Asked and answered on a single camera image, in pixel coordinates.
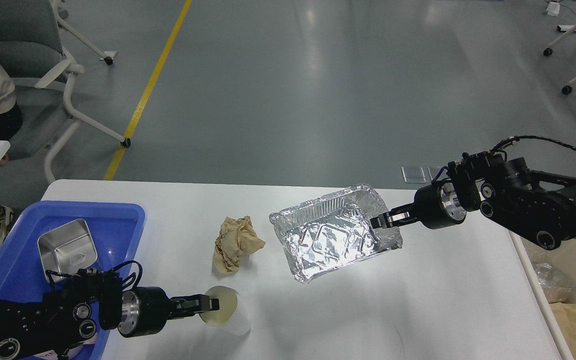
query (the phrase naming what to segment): plastic tray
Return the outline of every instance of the plastic tray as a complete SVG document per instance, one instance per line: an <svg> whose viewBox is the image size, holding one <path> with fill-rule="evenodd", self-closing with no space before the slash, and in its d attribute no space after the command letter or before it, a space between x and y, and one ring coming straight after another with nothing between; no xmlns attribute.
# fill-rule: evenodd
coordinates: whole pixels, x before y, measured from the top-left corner
<svg viewBox="0 0 576 360"><path fill-rule="evenodd" d="M0 299L21 303L42 300L42 295L50 291L50 285L42 273L37 240L42 234L74 219L84 219L90 229L98 253L92 267L107 271L135 257L146 214L134 203L39 201L30 205L23 210L0 249ZM129 271L128 266L122 269L122 278ZM94 304L92 319L97 322L96 343L85 345L74 360L101 357L108 331L101 330L97 314L98 307Z"/></svg>

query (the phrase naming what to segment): paper cup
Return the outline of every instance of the paper cup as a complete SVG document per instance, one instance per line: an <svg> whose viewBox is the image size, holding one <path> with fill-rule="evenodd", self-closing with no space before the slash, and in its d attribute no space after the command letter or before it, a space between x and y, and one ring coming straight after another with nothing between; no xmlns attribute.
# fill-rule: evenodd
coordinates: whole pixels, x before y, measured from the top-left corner
<svg viewBox="0 0 576 360"><path fill-rule="evenodd" d="M209 326L216 326L234 335L250 331L250 315L240 294L225 286L215 286L205 292L210 298L219 299L219 310L199 314Z"/></svg>

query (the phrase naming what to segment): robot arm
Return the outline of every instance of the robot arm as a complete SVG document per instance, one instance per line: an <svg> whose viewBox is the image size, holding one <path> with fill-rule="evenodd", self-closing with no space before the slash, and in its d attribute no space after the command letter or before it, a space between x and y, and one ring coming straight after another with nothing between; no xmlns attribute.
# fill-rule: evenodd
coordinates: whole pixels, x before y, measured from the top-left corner
<svg viewBox="0 0 576 360"><path fill-rule="evenodd" d="M464 222L467 212L479 210L486 218L546 249L576 238L576 178L532 171L523 157L507 160L504 148L520 139L571 145L540 136L514 136L489 151L449 162L430 185L414 194L414 201L371 219L373 228L391 228L420 221L439 229ZM546 190L544 183L560 187Z"/></svg>
<svg viewBox="0 0 576 360"><path fill-rule="evenodd" d="M219 310L219 300L206 294L169 298L160 287L137 287L141 275L129 276L126 280L133 281L126 284L117 270L130 262L109 271L80 269L62 289L43 294L41 302L0 300L0 360L51 350L68 359L68 351L92 338L98 325L118 329L126 338L141 337L160 332L168 320ZM93 303L98 303L98 324L91 319Z"/></svg>

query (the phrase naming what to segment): metal box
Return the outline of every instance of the metal box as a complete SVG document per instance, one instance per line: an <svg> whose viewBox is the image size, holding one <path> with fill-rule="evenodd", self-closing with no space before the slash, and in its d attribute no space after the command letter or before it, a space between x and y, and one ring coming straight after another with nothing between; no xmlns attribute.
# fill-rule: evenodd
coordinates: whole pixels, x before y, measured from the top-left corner
<svg viewBox="0 0 576 360"><path fill-rule="evenodd" d="M97 249L92 241L86 220L82 218L50 230L37 241L39 257L46 281L46 270L75 274L79 269L92 266L97 260ZM55 282L63 280L53 276Z"/></svg>

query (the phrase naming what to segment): epoxy floor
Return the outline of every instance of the epoxy floor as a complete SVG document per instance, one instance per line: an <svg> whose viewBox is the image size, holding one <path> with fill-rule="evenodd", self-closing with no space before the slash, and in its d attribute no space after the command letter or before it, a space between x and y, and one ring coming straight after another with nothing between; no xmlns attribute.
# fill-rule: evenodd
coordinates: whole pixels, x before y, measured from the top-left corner
<svg viewBox="0 0 576 360"><path fill-rule="evenodd" d="M86 73L78 109L123 133L184 0L69 0L62 35ZM576 11L576 2L562 4ZM576 23L542 0L194 0L115 180L415 189L401 166L443 166L510 135L576 145ZM117 143L82 127L57 178L102 179ZM511 157L576 176L576 154L520 141ZM46 189L42 157L0 168L0 203Z"/></svg>

